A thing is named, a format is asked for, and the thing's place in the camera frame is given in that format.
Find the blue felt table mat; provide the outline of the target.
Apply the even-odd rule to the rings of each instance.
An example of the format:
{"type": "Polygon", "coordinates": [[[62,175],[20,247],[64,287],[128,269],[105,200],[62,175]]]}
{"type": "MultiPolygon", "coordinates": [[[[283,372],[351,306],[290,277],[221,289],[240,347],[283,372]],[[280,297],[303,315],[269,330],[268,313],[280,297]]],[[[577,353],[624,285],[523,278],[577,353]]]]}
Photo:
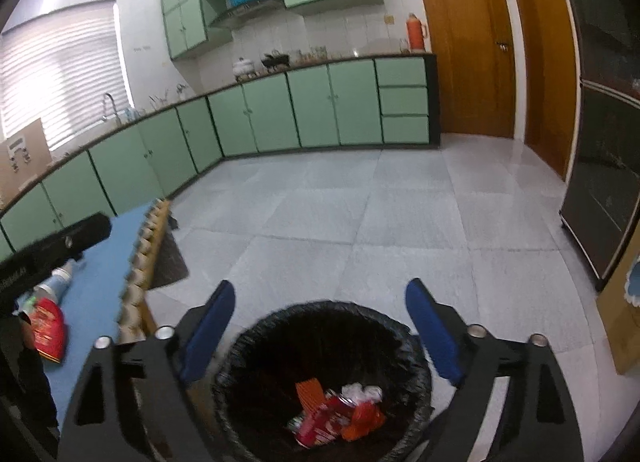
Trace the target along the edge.
{"type": "Polygon", "coordinates": [[[70,288],[62,297],[67,333],[63,360],[58,364],[53,361],[40,364],[52,384],[51,401],[60,422],[64,421],[93,341],[101,335],[118,337],[117,320],[132,268],[131,257],[152,207],[148,203],[113,218],[110,236],[89,248],[74,268],[70,288]]]}

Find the orange foam fruit net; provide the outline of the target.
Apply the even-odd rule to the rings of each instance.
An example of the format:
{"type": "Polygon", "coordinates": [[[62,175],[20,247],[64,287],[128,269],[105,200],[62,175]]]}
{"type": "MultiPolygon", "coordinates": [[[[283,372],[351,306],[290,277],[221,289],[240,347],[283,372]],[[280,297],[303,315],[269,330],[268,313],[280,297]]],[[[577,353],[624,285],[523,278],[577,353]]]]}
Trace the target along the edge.
{"type": "Polygon", "coordinates": [[[318,378],[298,382],[295,384],[295,388],[298,400],[306,416],[326,402],[326,393],[323,391],[318,378]]]}

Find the orange thermos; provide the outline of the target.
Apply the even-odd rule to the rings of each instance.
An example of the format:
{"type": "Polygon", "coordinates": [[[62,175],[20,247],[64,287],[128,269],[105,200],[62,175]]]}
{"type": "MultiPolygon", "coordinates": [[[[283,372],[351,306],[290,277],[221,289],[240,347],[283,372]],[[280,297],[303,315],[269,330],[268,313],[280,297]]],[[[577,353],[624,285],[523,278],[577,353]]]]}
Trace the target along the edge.
{"type": "Polygon", "coordinates": [[[406,20],[407,40],[412,52],[425,52],[427,25],[418,16],[410,12],[406,20]]]}

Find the black trash bin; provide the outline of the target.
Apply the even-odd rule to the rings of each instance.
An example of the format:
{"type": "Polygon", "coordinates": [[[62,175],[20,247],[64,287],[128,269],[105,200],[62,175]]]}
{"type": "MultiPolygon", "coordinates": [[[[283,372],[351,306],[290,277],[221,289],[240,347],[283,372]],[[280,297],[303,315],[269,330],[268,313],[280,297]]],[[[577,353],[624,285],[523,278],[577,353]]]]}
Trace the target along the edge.
{"type": "Polygon", "coordinates": [[[235,461],[405,461],[432,414],[432,375],[419,338],[376,310],[335,300],[281,309],[241,333],[212,394],[235,461]],[[302,447],[288,426],[303,411],[297,384],[313,378],[326,392],[378,386],[385,424],[354,442],[302,447]]]}

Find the cardboard box on floor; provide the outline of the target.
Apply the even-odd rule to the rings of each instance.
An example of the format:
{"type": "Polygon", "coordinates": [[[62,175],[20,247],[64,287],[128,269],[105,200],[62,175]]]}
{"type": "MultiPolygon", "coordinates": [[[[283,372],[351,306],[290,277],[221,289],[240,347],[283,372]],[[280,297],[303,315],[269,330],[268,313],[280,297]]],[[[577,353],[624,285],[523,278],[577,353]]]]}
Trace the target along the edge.
{"type": "Polygon", "coordinates": [[[639,307],[626,300],[626,282],[639,257],[639,238],[633,237],[597,299],[613,364],[619,375],[639,362],[639,307]]]}

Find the green lower cabinets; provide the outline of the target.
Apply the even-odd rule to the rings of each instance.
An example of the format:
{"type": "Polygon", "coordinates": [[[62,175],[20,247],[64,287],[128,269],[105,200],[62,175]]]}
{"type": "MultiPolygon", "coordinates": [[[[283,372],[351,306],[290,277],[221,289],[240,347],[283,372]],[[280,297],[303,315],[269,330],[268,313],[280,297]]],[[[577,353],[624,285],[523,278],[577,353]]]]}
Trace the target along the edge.
{"type": "Polygon", "coordinates": [[[440,144],[437,58],[300,66],[174,104],[90,142],[1,212],[1,256],[94,213],[170,198],[223,160],[311,149],[440,144]]]}

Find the white window blinds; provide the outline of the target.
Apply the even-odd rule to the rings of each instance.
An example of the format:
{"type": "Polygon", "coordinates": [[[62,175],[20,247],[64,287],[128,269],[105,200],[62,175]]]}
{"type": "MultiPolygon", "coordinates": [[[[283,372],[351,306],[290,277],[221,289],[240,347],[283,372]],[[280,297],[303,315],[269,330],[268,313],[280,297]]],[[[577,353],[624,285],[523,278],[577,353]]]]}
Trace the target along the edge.
{"type": "Polygon", "coordinates": [[[103,123],[106,92],[119,115],[134,105],[114,0],[59,9],[1,34],[3,136],[40,118],[56,150],[103,123]]]}

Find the white tissue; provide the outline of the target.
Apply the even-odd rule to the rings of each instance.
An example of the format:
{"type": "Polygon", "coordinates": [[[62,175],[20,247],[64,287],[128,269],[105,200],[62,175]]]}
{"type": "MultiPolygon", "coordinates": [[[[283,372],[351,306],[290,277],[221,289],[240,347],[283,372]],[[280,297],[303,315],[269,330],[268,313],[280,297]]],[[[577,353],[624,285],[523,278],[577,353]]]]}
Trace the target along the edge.
{"type": "Polygon", "coordinates": [[[380,386],[363,386],[361,383],[352,383],[342,387],[341,397],[354,406],[360,406],[360,404],[366,404],[367,402],[377,404],[383,399],[383,391],[380,386]]]}

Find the cardboard box on counter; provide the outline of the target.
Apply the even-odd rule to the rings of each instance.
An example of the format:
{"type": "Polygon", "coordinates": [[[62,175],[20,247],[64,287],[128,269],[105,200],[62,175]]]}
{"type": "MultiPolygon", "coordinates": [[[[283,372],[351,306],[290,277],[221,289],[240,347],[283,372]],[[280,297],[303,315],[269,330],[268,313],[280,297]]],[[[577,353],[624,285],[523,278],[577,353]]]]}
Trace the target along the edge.
{"type": "Polygon", "coordinates": [[[2,141],[0,152],[1,208],[6,208],[52,164],[40,118],[2,141]]]}

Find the crushed red soda can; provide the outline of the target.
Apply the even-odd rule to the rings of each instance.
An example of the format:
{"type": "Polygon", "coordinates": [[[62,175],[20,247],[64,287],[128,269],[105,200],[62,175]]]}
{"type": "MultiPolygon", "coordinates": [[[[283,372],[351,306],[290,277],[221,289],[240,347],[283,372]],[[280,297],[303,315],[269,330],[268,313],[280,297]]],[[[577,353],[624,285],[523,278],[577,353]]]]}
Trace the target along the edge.
{"type": "Polygon", "coordinates": [[[328,398],[303,419],[295,434],[296,442],[307,449],[333,442],[352,422],[355,409],[348,399],[340,396],[328,398]]]}

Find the white pot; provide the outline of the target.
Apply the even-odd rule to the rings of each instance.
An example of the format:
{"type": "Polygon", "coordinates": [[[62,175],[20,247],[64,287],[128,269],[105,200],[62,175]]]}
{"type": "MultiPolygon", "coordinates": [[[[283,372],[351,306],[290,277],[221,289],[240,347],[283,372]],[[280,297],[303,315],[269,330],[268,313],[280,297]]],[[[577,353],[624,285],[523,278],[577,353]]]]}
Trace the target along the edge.
{"type": "Polygon", "coordinates": [[[254,78],[256,73],[254,61],[247,58],[239,58],[233,63],[232,73],[237,82],[254,78]]]}

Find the white blue paper cup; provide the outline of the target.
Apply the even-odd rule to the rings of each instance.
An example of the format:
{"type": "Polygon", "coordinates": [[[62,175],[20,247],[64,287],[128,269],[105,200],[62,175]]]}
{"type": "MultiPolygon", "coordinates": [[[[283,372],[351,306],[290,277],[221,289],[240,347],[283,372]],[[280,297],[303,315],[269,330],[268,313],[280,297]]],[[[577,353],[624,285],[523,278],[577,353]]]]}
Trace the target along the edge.
{"type": "Polygon", "coordinates": [[[76,262],[69,260],[63,266],[52,270],[49,278],[35,287],[36,300],[52,300],[60,304],[73,281],[76,262]]]}

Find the range hood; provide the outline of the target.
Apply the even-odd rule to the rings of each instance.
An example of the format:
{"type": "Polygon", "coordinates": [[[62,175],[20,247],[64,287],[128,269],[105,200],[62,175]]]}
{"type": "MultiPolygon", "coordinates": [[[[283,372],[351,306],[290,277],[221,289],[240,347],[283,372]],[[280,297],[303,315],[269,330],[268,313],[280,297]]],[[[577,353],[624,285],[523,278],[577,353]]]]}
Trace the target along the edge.
{"type": "Polygon", "coordinates": [[[251,0],[226,10],[213,18],[207,27],[209,29],[236,30],[247,22],[283,8],[283,0],[251,0]]]}

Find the red gold paper bag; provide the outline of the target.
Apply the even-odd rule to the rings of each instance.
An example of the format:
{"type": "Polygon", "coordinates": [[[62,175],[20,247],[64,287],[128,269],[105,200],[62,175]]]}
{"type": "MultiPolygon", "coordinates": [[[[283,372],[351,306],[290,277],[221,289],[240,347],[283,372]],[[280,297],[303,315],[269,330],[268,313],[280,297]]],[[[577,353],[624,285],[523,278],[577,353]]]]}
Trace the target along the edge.
{"type": "Polygon", "coordinates": [[[50,298],[35,302],[28,314],[34,343],[40,356],[60,364],[65,355],[66,323],[62,309],[50,298]]]}

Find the red plastic bag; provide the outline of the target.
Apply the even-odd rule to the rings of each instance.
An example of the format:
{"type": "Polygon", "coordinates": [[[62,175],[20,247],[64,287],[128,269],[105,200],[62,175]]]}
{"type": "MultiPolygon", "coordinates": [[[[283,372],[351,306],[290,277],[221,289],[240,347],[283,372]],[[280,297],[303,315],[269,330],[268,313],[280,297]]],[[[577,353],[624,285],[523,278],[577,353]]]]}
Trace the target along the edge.
{"type": "Polygon", "coordinates": [[[350,423],[343,428],[342,438],[354,442],[378,430],[385,422],[386,416],[375,402],[362,402],[352,412],[350,423]]]}

